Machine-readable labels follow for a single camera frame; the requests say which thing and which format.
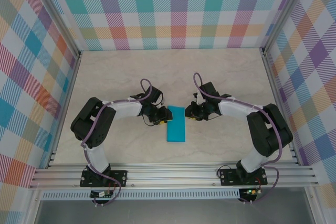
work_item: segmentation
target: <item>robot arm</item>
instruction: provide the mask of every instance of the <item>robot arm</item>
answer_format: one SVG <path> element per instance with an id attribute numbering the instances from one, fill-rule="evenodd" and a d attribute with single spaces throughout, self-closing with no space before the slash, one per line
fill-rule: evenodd
<path id="1" fill-rule="evenodd" d="M 148 93 L 149 89 L 146 90 L 145 94 L 141 93 L 123 101 L 112 102 L 100 114 L 93 133 L 86 141 L 89 160 L 98 172 L 108 172 L 110 169 L 104 153 L 103 141 L 110 130 L 113 120 L 144 115 L 149 118 L 153 125 L 172 120 L 172 112 L 162 106 L 163 93 L 155 87 L 152 87 L 152 92 L 148 98 L 143 101 L 137 101 L 137 99 L 145 97 Z M 87 136 L 98 111 L 106 103 L 108 102 L 100 101 L 98 98 L 93 97 L 85 104 L 71 124 L 71 130 L 78 140 L 82 141 Z"/>
<path id="2" fill-rule="evenodd" d="M 215 90 L 211 82 L 201 85 L 200 88 L 212 96 L 235 100 L 235 98 L 227 94 L 219 96 L 219 93 Z M 255 172 L 261 168 L 261 165 L 264 164 L 275 151 L 279 150 L 274 129 L 269 127 L 270 122 L 268 122 L 267 118 L 259 110 L 255 109 L 255 107 L 264 110 L 274 122 L 281 138 L 282 147 L 285 147 L 293 139 L 286 121 L 274 104 L 249 108 L 233 101 L 209 98 L 199 91 L 194 94 L 194 97 L 196 101 L 193 101 L 185 110 L 186 117 L 197 121 L 208 121 L 211 120 L 209 116 L 215 113 L 217 115 L 233 116 L 248 124 L 254 147 L 246 157 L 237 163 L 237 175 L 242 182 L 254 177 Z"/>

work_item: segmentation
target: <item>beige tabletop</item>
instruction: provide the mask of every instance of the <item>beige tabletop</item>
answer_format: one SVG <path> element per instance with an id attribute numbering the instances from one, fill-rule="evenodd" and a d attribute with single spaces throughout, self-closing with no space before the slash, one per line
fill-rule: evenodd
<path id="1" fill-rule="evenodd" d="M 164 93 L 165 105 L 187 107 L 196 87 L 193 73 L 220 94 L 257 105 L 274 103 L 259 49 L 90 51 L 82 56 L 54 163 L 85 163 L 71 122 L 90 97 L 113 101 L 141 93 L 148 78 Z M 113 121 L 104 141 L 111 163 L 227 162 L 252 148 L 248 125 L 231 117 L 186 119 L 186 142 L 168 143 L 166 125 L 148 127 L 141 117 Z M 288 147 L 281 159 L 292 159 Z"/>

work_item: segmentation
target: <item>blue sponge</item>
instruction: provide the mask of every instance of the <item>blue sponge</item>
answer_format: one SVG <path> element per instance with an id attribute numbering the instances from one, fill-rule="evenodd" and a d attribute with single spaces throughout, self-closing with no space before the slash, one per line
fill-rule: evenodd
<path id="1" fill-rule="evenodd" d="M 185 142 L 184 107 L 168 106 L 173 120 L 167 122 L 167 142 Z"/>

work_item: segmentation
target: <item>colorful plaid backdrop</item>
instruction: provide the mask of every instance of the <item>colorful plaid backdrop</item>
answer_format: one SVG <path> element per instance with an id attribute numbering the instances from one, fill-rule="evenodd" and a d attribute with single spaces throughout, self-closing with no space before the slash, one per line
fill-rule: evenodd
<path id="1" fill-rule="evenodd" d="M 281 1 L 65 0 L 61 5 L 60 0 L 55 0 L 55 3 L 84 50 L 113 50 L 260 47 L 272 21 L 277 20 L 274 16 L 283 6 Z"/>
<path id="2" fill-rule="evenodd" d="M 299 0 L 268 54 L 304 164 L 336 220 L 336 0 Z"/>
<path id="3" fill-rule="evenodd" d="M 18 223 L 75 57 L 40 0 L 0 0 L 0 223 Z"/>

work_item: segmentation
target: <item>marble table surface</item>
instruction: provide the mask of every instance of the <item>marble table surface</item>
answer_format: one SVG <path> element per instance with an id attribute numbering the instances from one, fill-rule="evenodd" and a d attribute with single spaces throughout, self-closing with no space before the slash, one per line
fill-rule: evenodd
<path id="1" fill-rule="evenodd" d="M 71 122 L 90 97 L 113 101 L 141 93 L 148 78 L 163 91 L 165 105 L 187 107 L 196 87 L 193 73 L 220 94 L 252 104 L 274 103 L 259 49 L 174 49 L 84 52 L 54 163 L 85 163 Z M 111 163 L 238 161 L 252 148 L 248 125 L 231 117 L 186 119 L 186 142 L 168 143 L 166 125 L 148 127 L 141 117 L 112 123 L 104 141 Z M 289 148 L 282 159 L 292 159 Z"/>

